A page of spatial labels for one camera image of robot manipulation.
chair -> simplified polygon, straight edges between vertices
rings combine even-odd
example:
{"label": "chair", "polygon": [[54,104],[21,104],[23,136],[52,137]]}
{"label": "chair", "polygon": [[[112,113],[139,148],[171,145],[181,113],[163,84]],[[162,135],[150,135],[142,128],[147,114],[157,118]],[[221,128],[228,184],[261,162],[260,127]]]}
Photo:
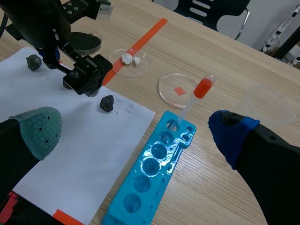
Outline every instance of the chair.
{"label": "chair", "polygon": [[249,17],[250,11],[247,9],[249,2],[250,0],[179,0],[174,12],[198,20],[204,26],[218,31],[217,22],[222,16],[239,16],[246,10],[247,15],[236,40],[242,34]]}

blue plastic tray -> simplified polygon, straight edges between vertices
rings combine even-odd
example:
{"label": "blue plastic tray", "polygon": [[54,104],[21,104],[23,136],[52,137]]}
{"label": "blue plastic tray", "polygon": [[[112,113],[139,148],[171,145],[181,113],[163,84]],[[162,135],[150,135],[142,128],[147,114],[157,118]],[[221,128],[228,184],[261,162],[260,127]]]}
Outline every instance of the blue plastic tray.
{"label": "blue plastic tray", "polygon": [[150,225],[183,149],[196,126],[165,112],[108,208],[101,225]]}

petri dish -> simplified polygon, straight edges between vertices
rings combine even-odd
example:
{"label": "petri dish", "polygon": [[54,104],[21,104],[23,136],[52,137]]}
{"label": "petri dish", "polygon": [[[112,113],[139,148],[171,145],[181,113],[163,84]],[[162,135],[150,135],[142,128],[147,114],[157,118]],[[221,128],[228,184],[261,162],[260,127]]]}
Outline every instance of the petri dish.
{"label": "petri dish", "polygon": [[164,75],[158,83],[161,98],[169,105],[183,109],[191,100],[197,83],[186,75],[171,73]]}
{"label": "petri dish", "polygon": [[[109,61],[114,64],[119,58],[127,52],[127,49],[118,49],[114,51],[109,57]],[[147,54],[143,51],[138,51],[134,57],[141,59],[141,62],[135,66],[133,62],[128,65],[124,65],[123,68],[117,73],[121,76],[128,78],[137,78],[144,76],[150,68],[150,61]]]}
{"label": "petri dish", "polygon": [[286,98],[271,87],[263,85],[251,87],[231,111],[259,120],[269,129],[297,120]]}
{"label": "petri dish", "polygon": [[68,37],[68,42],[82,56],[91,55],[99,51],[102,41],[102,37],[98,37],[92,32],[84,31],[72,31]]}

gray rock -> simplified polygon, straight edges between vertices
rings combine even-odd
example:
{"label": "gray rock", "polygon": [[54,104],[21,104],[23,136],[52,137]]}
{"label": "gray rock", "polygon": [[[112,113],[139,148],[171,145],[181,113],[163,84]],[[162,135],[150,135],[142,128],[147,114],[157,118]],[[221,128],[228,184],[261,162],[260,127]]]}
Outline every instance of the gray rock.
{"label": "gray rock", "polygon": [[42,60],[37,55],[31,55],[27,57],[26,60],[27,66],[31,71],[38,69],[42,64]]}
{"label": "gray rock", "polygon": [[101,99],[100,107],[105,112],[109,113],[110,111],[113,110],[113,102],[114,102],[113,96],[108,95],[108,96]]}

green gripper pad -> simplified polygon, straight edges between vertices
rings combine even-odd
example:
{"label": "green gripper pad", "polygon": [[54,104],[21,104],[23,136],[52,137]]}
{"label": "green gripper pad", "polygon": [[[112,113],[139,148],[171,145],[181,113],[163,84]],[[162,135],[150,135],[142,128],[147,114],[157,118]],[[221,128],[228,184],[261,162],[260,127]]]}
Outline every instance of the green gripper pad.
{"label": "green gripper pad", "polygon": [[60,112],[42,107],[10,117],[20,124],[21,136],[32,155],[43,160],[57,145],[61,134]]}

